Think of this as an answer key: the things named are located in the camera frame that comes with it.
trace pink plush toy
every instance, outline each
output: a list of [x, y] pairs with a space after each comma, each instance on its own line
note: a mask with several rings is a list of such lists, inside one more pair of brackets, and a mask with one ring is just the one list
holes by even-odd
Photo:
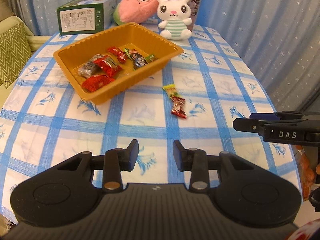
[[136, 22], [141, 23], [157, 12], [157, 0], [121, 0], [113, 18], [118, 25]]

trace bunny head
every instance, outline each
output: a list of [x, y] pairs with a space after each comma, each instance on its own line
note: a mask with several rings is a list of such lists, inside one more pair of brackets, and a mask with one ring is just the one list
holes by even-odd
[[158, 0], [157, 14], [161, 20], [184, 20], [191, 15], [190, 0]]

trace blue and white checkered tablecloth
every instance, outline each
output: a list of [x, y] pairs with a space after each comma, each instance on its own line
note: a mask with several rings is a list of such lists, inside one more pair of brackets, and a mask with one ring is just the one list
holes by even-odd
[[[159, 32], [156, 20], [146, 27]], [[16, 222], [10, 194], [20, 182], [81, 152], [104, 154], [135, 138], [140, 153], [124, 183], [188, 185], [190, 172], [177, 170], [172, 143], [217, 155], [227, 150], [289, 180], [298, 188], [297, 168], [288, 145], [266, 143], [253, 133], [236, 132], [232, 122], [252, 112], [275, 111], [252, 72], [211, 28], [195, 25], [184, 52], [163, 70], [102, 105], [81, 100], [52, 57], [53, 52], [88, 35], [56, 34], [26, 64], [0, 112], [0, 213]], [[162, 90], [175, 83], [186, 99], [188, 119], [170, 114]], [[101, 185], [102, 172], [93, 184]], [[210, 171], [211, 186], [218, 185]]]

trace zigzag pattern pillow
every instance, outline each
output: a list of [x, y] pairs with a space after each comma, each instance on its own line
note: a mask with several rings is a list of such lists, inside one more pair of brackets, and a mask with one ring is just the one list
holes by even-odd
[[0, 83], [8, 88], [31, 57], [23, 23], [0, 34]]

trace beige couch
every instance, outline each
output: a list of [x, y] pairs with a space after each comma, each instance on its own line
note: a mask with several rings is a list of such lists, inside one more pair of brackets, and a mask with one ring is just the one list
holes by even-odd
[[[7, 19], [4, 19], [0, 22], [0, 34], [21, 22], [23, 21], [17, 16], [10, 16]], [[34, 36], [34, 34], [25, 24], [24, 29], [32, 52], [35, 52], [37, 49], [39, 49], [41, 45], [50, 38], [50, 36]], [[4, 85], [0, 86], [0, 108], [8, 98], [13, 86], [14, 83], [7, 89], [4, 87]]]

